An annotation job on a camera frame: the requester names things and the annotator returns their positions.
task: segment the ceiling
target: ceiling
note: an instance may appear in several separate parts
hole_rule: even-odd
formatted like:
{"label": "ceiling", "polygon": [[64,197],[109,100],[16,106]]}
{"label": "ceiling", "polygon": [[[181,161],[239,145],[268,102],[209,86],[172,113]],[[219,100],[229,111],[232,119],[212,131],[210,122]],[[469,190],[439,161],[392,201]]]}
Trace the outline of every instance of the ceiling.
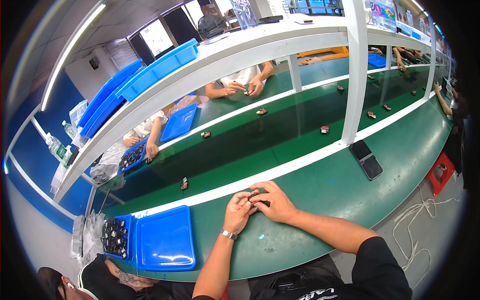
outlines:
{"label": "ceiling", "polygon": [[[28,95],[50,76],[57,58],[75,28],[98,0],[57,0],[44,26],[31,37],[32,50],[11,95],[11,111],[16,111]],[[182,0],[105,0],[106,7],[75,43],[63,66],[87,56],[95,47],[134,32]]]}

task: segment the white cord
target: white cord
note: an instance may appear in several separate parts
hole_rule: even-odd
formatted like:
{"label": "white cord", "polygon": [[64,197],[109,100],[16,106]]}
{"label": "white cord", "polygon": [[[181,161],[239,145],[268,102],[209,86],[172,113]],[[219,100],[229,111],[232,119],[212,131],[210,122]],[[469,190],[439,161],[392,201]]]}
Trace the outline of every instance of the white cord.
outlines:
{"label": "white cord", "polygon": [[[455,198],[450,198],[450,199],[447,199],[447,200],[442,201],[442,202],[435,202],[435,200],[432,199],[432,198],[424,200],[423,197],[422,197],[422,194],[421,194],[420,186],[417,185],[417,187],[420,189],[420,199],[421,199],[422,203],[412,205],[411,207],[407,208],[403,213],[401,213],[399,216],[397,216],[393,220],[394,222],[397,222],[397,224],[395,225],[395,227],[393,228],[393,231],[392,231],[392,236],[393,236],[397,246],[400,248],[400,251],[402,252],[403,256],[405,256],[405,258],[407,259],[407,264],[402,267],[403,271],[406,271],[408,269],[410,264],[413,262],[413,259],[415,258],[415,256],[417,256],[421,251],[426,251],[428,253],[428,260],[429,260],[428,268],[425,271],[425,273],[423,274],[423,276],[420,278],[420,280],[417,282],[417,284],[412,289],[414,289],[418,285],[418,283],[420,283],[420,281],[425,277],[425,275],[427,275],[427,272],[430,269],[430,265],[432,264],[432,256],[430,255],[430,251],[426,248],[422,248],[422,249],[417,251],[417,246],[418,246],[419,241],[416,241],[415,244],[413,243],[412,233],[410,231],[410,224],[412,224],[413,220],[415,220],[415,218],[418,216],[418,214],[420,213],[420,211],[422,211],[422,209],[424,207],[427,210],[428,214],[432,218],[435,218],[437,216],[437,204],[447,203],[452,199],[455,200],[455,202],[460,201],[460,200],[457,200]],[[430,212],[430,206],[431,205],[433,205],[433,207],[435,209],[435,214],[434,215],[432,215],[432,213]],[[411,256],[408,257],[405,254],[405,252],[403,251],[403,249],[400,246],[400,244],[398,243],[398,241],[396,240],[396,238],[395,238],[395,229],[400,224],[400,222],[402,222],[406,217],[408,217],[409,215],[412,215],[412,214],[415,214],[415,215],[413,216],[413,218],[410,220],[409,224],[407,225],[407,231],[408,231],[408,236],[410,237],[410,245],[411,245],[411,253],[412,253]]]}

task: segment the wristwatch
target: wristwatch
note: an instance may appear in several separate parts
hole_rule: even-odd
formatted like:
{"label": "wristwatch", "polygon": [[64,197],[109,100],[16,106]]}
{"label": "wristwatch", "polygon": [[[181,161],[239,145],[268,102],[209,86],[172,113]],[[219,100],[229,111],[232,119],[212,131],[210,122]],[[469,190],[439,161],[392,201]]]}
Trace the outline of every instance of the wristwatch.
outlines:
{"label": "wristwatch", "polygon": [[220,231],[218,232],[220,233],[221,235],[224,235],[226,236],[227,238],[231,239],[231,240],[236,240],[238,235],[235,234],[235,233],[232,233],[230,231],[226,231],[225,229],[223,229],[223,226],[220,228]]}

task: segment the gray floor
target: gray floor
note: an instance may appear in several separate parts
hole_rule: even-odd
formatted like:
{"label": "gray floor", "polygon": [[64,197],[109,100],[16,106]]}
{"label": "gray floor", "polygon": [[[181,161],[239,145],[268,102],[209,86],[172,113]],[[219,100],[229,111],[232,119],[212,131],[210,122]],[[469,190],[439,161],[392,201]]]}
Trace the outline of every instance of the gray floor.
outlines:
{"label": "gray floor", "polygon": [[[420,183],[423,200],[426,201],[427,199],[432,198],[436,203],[445,201],[449,198],[460,200],[462,188],[463,178],[461,174],[457,178],[452,177],[442,192],[435,198],[432,196],[433,186],[430,180],[423,180]],[[393,238],[392,231],[396,224],[394,219],[412,205],[421,203],[420,190],[419,187],[417,187],[410,196],[399,205],[399,207],[373,227],[373,229],[385,239],[400,266],[404,266],[408,260],[404,257]],[[457,221],[462,216],[464,204],[465,202],[463,201],[456,202],[454,200],[439,204],[436,206],[437,215],[434,218],[431,218],[426,209],[422,208],[421,212],[410,225],[413,243],[415,244],[416,241],[418,241],[416,251],[425,248],[430,251],[431,255],[430,268],[428,253],[426,251],[421,251],[415,256],[413,263],[411,263],[405,271],[410,287],[414,288],[414,286],[417,285],[413,289],[413,299],[420,298],[425,289],[429,286],[431,280],[434,279],[438,269],[441,267],[450,240],[456,230]],[[435,216],[435,208],[433,205],[430,206],[430,212]],[[411,244],[407,225],[412,220],[413,216],[414,215],[410,215],[405,218],[395,229],[395,237],[402,246],[405,255],[408,257],[411,255]],[[343,281],[345,283],[351,283],[351,271],[355,263],[355,255],[337,250],[331,252],[330,255],[340,271]],[[425,277],[419,282],[427,269],[428,272]],[[244,300],[250,297],[247,280],[230,281],[228,286],[229,289],[227,295],[229,300]]]}

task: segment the smartphone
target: smartphone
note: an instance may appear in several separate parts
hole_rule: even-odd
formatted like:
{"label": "smartphone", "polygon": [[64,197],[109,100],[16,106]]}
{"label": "smartphone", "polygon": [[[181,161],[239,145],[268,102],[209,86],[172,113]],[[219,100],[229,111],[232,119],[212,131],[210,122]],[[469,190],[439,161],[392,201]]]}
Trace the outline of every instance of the smartphone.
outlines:
{"label": "smartphone", "polygon": [[383,173],[384,170],[363,140],[351,144],[349,148],[367,174],[368,179],[374,180]]}

